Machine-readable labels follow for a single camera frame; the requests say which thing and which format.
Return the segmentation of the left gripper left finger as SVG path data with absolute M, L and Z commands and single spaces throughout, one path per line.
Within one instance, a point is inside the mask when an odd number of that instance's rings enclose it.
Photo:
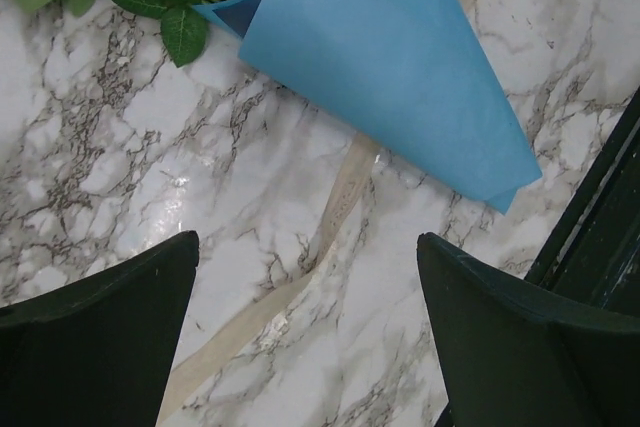
M 198 263 L 181 232 L 2 308 L 2 425 L 155 425 Z

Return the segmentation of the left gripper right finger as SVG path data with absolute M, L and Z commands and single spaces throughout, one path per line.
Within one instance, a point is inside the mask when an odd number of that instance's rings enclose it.
M 456 426 L 636 426 L 639 320 L 484 264 L 433 233 L 417 264 Z

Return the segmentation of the blue wrapping paper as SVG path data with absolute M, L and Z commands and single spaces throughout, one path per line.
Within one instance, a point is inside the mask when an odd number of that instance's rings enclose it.
M 224 0 L 241 60 L 499 212 L 541 171 L 466 16 L 475 0 Z

